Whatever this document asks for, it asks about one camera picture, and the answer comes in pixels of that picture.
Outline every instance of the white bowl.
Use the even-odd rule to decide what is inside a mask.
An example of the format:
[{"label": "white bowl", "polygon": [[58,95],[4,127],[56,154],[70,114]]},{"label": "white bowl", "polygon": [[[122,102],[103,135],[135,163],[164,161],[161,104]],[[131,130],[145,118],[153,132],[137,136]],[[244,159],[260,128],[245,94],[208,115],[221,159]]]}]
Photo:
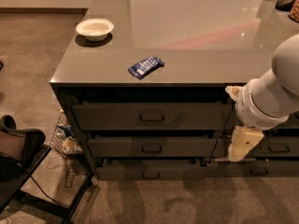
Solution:
[{"label": "white bowl", "polygon": [[101,41],[113,28],[113,23],[106,19],[88,19],[76,26],[76,32],[85,36],[89,41]]}]

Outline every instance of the candy bar wrapper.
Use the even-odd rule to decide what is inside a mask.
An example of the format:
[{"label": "candy bar wrapper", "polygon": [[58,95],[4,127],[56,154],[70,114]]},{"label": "candy bar wrapper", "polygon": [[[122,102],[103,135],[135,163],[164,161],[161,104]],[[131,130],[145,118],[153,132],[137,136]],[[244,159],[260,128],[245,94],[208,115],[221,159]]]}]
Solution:
[{"label": "candy bar wrapper", "polygon": [[299,0],[295,0],[292,9],[289,12],[289,18],[293,21],[299,22]]},{"label": "candy bar wrapper", "polygon": [[144,59],[140,61],[139,63],[136,63],[132,65],[128,71],[138,79],[142,79],[144,76],[152,72],[153,70],[157,69],[160,66],[163,66],[164,62],[157,58],[157,57],[148,57],[147,59]]}]

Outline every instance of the shoe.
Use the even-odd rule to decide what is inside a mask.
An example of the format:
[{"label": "shoe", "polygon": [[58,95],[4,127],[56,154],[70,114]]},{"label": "shoe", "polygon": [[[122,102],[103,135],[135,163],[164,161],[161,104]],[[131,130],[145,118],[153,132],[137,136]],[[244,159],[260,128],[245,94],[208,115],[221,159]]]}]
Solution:
[{"label": "shoe", "polygon": [[0,220],[0,224],[12,224],[12,221],[9,218],[5,218],[3,220]]}]

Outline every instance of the dresser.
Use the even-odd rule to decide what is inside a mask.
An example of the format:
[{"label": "dresser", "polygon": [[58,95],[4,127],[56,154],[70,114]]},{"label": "dresser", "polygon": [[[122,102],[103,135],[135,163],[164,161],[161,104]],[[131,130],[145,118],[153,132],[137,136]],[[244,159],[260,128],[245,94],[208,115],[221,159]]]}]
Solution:
[{"label": "dresser", "polygon": [[[244,161],[225,158],[242,125],[225,87],[260,77],[299,32],[275,1],[94,0],[84,20],[108,19],[114,30],[95,43],[75,34],[50,81],[94,175],[298,175],[297,114],[265,132]],[[164,67],[141,80],[128,72],[150,56]]]}]

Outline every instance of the black chair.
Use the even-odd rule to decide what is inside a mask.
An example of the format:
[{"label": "black chair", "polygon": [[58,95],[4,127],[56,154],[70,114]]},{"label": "black chair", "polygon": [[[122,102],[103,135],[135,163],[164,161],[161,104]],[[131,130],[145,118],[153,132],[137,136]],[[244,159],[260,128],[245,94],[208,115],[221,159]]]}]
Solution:
[{"label": "black chair", "polygon": [[45,139],[40,130],[18,130],[14,118],[3,116],[0,119],[0,181],[23,175]]}]

